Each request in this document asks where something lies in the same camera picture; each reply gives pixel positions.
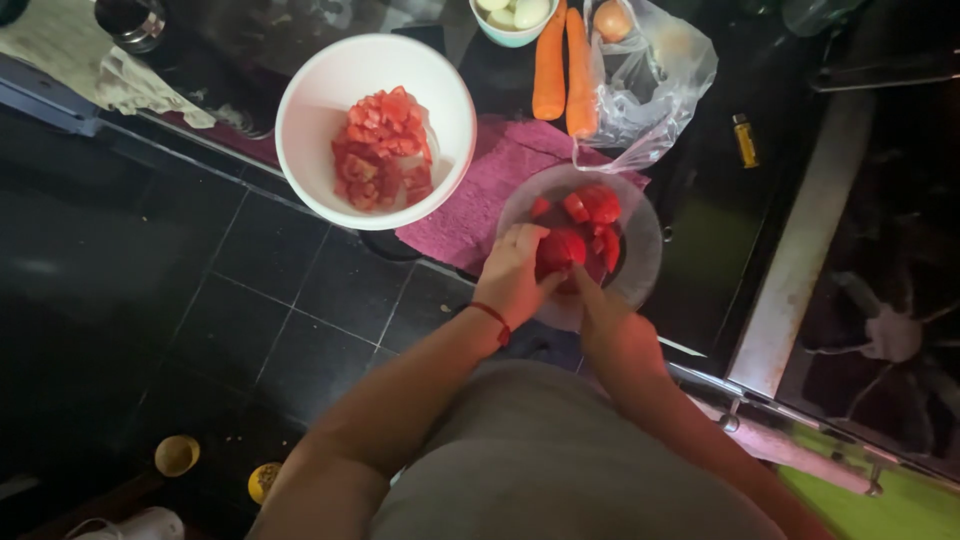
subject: kitchen counter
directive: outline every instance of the kitchen counter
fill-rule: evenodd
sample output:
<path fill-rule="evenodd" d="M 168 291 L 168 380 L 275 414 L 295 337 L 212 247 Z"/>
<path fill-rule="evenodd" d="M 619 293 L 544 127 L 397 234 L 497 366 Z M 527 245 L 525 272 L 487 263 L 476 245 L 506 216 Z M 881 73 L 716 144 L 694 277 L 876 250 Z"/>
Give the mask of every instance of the kitchen counter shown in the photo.
<path fill-rule="evenodd" d="M 734 2 L 658 4 L 710 37 L 720 62 L 676 147 L 644 171 L 653 179 L 647 194 L 670 239 L 657 287 L 641 312 L 665 340 L 681 346 L 665 348 L 667 359 L 723 378 L 823 115 L 826 100 L 808 89 L 804 77 L 820 64 L 829 36 L 794 37 L 778 13 L 752 17 Z M 442 21 L 445 41 L 474 33 L 466 51 L 452 56 L 462 54 L 458 67 L 477 113 L 531 117 L 536 44 L 506 49 L 476 32 L 475 21 L 470 28 L 462 17 L 456 20 L 460 26 Z M 740 162 L 732 130 L 737 113 L 753 125 L 757 168 Z M 556 124 L 564 128 L 562 118 Z M 198 133 L 276 171 L 271 140 L 253 148 L 226 130 Z"/>

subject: white bowl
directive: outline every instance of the white bowl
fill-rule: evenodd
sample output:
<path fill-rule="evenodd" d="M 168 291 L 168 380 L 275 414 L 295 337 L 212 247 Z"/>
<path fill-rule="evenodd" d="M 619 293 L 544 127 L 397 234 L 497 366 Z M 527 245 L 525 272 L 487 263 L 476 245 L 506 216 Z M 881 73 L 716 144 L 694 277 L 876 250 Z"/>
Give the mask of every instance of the white bowl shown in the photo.
<path fill-rule="evenodd" d="M 392 209 L 363 212 L 333 193 L 330 141 L 358 100 L 400 85 L 426 109 L 434 191 L 405 209 L 401 189 Z M 366 34 L 326 47 L 300 68 L 276 115 L 276 153 L 294 191 L 320 216 L 351 229 L 382 231 L 417 221 L 444 203 L 467 173 L 476 133 L 473 100 L 449 61 L 409 37 Z"/>

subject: pink towel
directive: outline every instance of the pink towel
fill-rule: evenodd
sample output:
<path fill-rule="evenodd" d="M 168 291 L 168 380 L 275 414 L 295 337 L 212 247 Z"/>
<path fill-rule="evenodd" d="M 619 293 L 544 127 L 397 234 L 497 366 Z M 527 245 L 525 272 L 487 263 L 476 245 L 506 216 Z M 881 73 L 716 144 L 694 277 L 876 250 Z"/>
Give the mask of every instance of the pink towel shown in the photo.
<path fill-rule="evenodd" d="M 479 275 L 496 240 L 496 223 L 507 198 L 531 176 L 571 162 L 570 137 L 541 120 L 507 122 L 484 115 L 477 122 L 477 143 L 467 174 L 438 209 L 396 230 L 396 236 L 421 253 Z M 611 160 L 587 148 L 581 162 Z M 640 189 L 650 179 L 624 175 Z"/>

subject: finger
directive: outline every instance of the finger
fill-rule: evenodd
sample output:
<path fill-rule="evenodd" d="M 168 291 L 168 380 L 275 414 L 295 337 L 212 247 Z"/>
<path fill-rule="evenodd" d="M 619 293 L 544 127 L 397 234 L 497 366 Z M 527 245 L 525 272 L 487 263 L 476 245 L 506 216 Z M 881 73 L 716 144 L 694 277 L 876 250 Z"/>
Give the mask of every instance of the finger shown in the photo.
<path fill-rule="evenodd" d="M 507 233 L 503 235 L 503 243 L 507 246 L 516 246 L 516 239 L 520 236 L 520 231 L 523 229 L 522 223 L 517 223 L 513 225 L 510 229 L 507 230 Z"/>
<path fill-rule="evenodd" d="M 603 290 L 601 290 L 600 285 L 590 277 L 590 274 L 587 273 L 587 270 L 582 264 L 573 265 L 573 279 L 576 280 L 577 287 L 580 288 L 580 296 L 584 300 L 584 308 L 586 311 L 593 314 L 598 312 L 599 309 L 602 309 L 605 302 Z"/>
<path fill-rule="evenodd" d="M 554 272 L 537 285 L 537 288 L 540 289 L 540 292 L 543 294 L 543 298 L 546 298 L 553 294 L 553 291 L 557 290 L 557 287 L 560 286 L 560 283 L 563 283 L 566 278 L 569 276 L 566 272 Z"/>
<path fill-rule="evenodd" d="M 527 223 L 520 230 L 519 237 L 516 239 L 516 247 L 525 256 L 531 256 L 537 252 L 537 246 L 540 241 L 550 234 L 550 230 L 540 225 Z"/>

